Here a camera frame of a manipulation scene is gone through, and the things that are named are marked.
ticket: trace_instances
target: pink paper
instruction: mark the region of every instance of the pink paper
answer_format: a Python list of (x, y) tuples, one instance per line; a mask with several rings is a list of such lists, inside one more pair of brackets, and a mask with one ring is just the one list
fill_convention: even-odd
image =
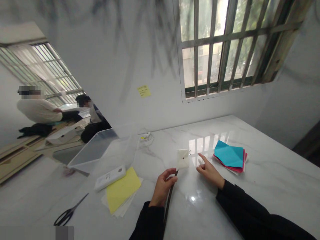
[(242, 172), (243, 172), (243, 169), (244, 169), (244, 164), (245, 164), (245, 162), (246, 162), (246, 159), (247, 159), (248, 154), (245, 152), (245, 150), (243, 150), (243, 165), (242, 165), (242, 168), (226, 166), (226, 165), (223, 164), (223, 162), (221, 162), (221, 160), (220, 160), (218, 157), (216, 157), (214, 154), (213, 154), (213, 156), (214, 156), (214, 157), (218, 160), (218, 162), (219, 162), (221, 165), (223, 165), (225, 168), (228, 168), (228, 169), (233, 170), (233, 171), (238, 172), (238, 173), (242, 173)]

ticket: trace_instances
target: window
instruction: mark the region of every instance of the window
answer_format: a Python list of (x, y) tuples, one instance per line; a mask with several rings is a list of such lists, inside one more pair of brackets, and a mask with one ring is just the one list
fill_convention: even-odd
[(25, 85), (45, 87), (47, 100), (57, 107), (75, 103), (76, 96), (84, 94), (83, 89), (72, 76), (65, 63), (58, 53), (48, 42), (31, 44), (41, 61), (45, 63), (51, 75), (58, 81), (58, 84), (66, 92), (63, 97), (61, 91), (51, 84), (48, 84), (24, 62), (22, 62), (8, 47), (0, 47), (0, 61)]
[(187, 102), (273, 81), (311, 4), (174, 1), (180, 15), (180, 80)]

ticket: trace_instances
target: hand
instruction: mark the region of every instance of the hand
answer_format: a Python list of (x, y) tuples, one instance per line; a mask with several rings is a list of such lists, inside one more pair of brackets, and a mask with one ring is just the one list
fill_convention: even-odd
[(62, 112), (62, 110), (60, 108), (56, 108), (53, 110), (54, 112)]
[(159, 177), (154, 188), (153, 196), (150, 201), (149, 207), (164, 207), (166, 203), (168, 192), (170, 187), (175, 184), (178, 177), (169, 177), (171, 174), (176, 173), (176, 168), (170, 168), (165, 170)]
[(209, 182), (216, 185), (219, 189), (223, 189), (225, 180), (216, 170), (216, 168), (203, 156), (199, 153), (199, 156), (203, 159), (204, 164), (201, 164), (197, 167), (197, 171), (201, 173)]

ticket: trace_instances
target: yellow sticky note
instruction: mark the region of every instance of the yellow sticky note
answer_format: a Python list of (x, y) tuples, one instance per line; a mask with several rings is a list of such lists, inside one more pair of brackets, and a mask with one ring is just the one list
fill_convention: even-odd
[(113, 214), (140, 186), (141, 182), (133, 167), (127, 170), (126, 176), (110, 184), (107, 187), (107, 200), (110, 213)]
[(138, 89), (138, 92), (140, 93), (140, 96), (142, 98), (151, 96), (151, 92), (150, 92), (150, 90), (149, 90), (147, 85), (144, 85), (142, 87), (138, 87), (137, 89)]

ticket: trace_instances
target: stack of colored paper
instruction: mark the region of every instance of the stack of colored paper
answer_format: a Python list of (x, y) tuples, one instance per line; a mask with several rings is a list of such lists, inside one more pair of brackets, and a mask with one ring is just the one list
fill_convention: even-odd
[(238, 175), (244, 172), (248, 154), (242, 147), (229, 146), (218, 141), (213, 156), (228, 170)]
[(106, 188), (106, 195), (102, 197), (101, 202), (109, 208), (112, 215), (123, 217), (142, 181), (133, 167), (129, 168), (126, 176)]

